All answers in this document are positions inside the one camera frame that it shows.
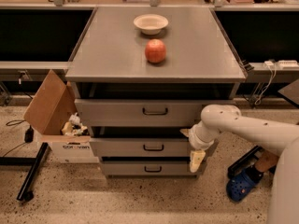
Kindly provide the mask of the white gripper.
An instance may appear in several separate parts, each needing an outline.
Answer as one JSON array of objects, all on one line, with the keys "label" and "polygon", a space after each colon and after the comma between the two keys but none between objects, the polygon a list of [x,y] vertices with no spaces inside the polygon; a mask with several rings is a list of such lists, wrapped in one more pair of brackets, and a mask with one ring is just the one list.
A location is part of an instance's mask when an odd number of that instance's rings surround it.
[{"label": "white gripper", "polygon": [[190,129],[180,129],[179,131],[189,138],[189,143],[196,149],[192,150],[190,154],[190,171],[195,173],[206,156],[205,150],[213,145],[214,139],[209,135],[202,122],[193,125]]}]

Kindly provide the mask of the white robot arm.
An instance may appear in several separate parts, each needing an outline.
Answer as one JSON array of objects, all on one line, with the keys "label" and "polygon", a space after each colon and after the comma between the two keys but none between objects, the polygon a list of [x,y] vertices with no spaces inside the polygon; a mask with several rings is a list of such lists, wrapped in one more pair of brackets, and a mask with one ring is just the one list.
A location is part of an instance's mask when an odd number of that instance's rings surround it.
[{"label": "white robot arm", "polygon": [[236,134],[279,156],[267,224],[299,224],[299,126],[244,117],[234,105],[208,105],[201,121],[180,131],[192,146],[190,171],[198,170],[205,151],[222,133]]}]

